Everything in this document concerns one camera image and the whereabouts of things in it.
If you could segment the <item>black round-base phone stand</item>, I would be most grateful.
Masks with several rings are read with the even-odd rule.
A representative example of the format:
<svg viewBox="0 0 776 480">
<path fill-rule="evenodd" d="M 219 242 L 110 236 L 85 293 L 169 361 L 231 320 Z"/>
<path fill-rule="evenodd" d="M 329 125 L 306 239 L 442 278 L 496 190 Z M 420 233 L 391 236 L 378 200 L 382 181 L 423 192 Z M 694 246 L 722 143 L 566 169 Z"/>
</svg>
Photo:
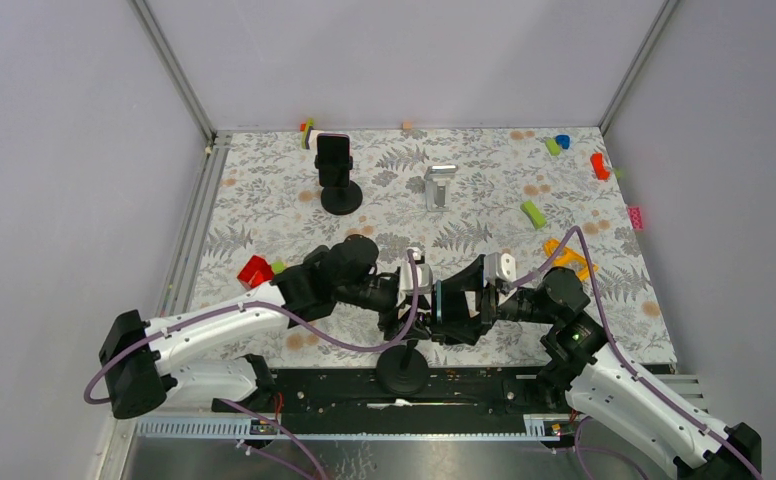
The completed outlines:
<svg viewBox="0 0 776 480">
<path fill-rule="evenodd" d="M 430 369 L 426 357 L 417 349 L 421 340 L 421 336 L 413 336 L 379 355 L 375 377 L 384 391 L 399 396 L 414 395 L 427 386 Z"/>
</svg>

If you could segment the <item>black phone stand with phone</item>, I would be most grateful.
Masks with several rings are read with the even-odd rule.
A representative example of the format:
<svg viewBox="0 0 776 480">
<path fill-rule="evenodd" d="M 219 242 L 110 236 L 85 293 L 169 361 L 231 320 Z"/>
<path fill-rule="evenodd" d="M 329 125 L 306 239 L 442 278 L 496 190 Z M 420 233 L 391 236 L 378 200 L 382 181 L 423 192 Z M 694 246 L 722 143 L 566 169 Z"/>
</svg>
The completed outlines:
<svg viewBox="0 0 776 480">
<path fill-rule="evenodd" d="M 362 204 L 360 186 L 350 178 L 353 157 L 350 138 L 345 134 L 321 133 L 316 138 L 315 168 L 322 188 L 320 201 L 324 210 L 343 216 Z"/>
</svg>

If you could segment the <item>purple-edged smartphone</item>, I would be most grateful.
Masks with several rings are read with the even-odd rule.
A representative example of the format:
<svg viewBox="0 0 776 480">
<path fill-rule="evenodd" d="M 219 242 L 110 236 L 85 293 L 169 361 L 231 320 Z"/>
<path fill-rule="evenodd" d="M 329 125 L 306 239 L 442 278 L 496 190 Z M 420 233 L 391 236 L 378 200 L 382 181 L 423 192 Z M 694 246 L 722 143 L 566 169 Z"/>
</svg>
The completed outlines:
<svg viewBox="0 0 776 480">
<path fill-rule="evenodd" d="M 345 134 L 321 133 L 316 138 L 315 167 L 324 188 L 346 188 L 352 169 L 350 138 Z"/>
</svg>

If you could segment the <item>blue-edged smartphone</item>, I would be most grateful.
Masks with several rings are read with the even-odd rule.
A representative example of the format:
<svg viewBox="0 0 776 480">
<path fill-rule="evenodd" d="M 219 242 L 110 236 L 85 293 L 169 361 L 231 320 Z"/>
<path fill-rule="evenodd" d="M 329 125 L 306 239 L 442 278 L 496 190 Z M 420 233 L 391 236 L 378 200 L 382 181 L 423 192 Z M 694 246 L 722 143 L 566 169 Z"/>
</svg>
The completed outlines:
<svg viewBox="0 0 776 480">
<path fill-rule="evenodd" d="M 433 287 L 432 303 L 431 303 L 431 326 L 432 333 L 437 337 L 443 337 L 443 288 L 442 281 L 436 280 Z"/>
</svg>

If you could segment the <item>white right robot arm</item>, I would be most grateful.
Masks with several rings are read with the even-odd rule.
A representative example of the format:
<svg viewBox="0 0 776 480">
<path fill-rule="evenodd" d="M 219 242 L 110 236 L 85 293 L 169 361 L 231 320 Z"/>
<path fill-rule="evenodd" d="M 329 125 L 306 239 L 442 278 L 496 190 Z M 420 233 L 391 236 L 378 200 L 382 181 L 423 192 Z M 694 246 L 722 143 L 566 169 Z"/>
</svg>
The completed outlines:
<svg viewBox="0 0 776 480">
<path fill-rule="evenodd" d="M 513 258 L 480 255 L 435 282 L 431 325 L 447 344 L 471 343 L 496 321 L 546 324 L 550 361 L 529 393 L 543 407 L 567 407 L 601 423 L 675 479 L 759 479 L 761 436 L 730 426 L 683 398 L 610 340 L 586 311 L 576 272 L 554 267 L 535 287 L 518 284 Z"/>
</svg>

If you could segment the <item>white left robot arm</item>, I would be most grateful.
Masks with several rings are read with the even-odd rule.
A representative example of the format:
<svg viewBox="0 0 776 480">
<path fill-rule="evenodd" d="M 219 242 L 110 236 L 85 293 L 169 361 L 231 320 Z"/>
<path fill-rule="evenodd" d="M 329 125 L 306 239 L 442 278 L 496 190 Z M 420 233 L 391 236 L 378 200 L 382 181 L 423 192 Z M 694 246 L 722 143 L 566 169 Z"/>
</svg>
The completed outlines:
<svg viewBox="0 0 776 480">
<path fill-rule="evenodd" d="M 194 312 L 145 320 L 136 310 L 119 314 L 99 350 L 101 369 L 85 387 L 90 405 L 107 404 L 116 419 L 152 412 L 187 392 L 239 400 L 260 411 L 273 401 L 274 385 L 253 361 L 192 364 L 233 340 L 301 326 L 339 348 L 378 353 L 398 345 L 422 310 L 434 281 L 423 252 L 410 248 L 395 273 L 379 273 L 376 244 L 353 235 L 320 246 L 302 263 L 286 268 L 246 293 Z M 397 320 L 400 329 L 372 346 L 342 341 L 313 326 L 338 304 Z"/>
</svg>

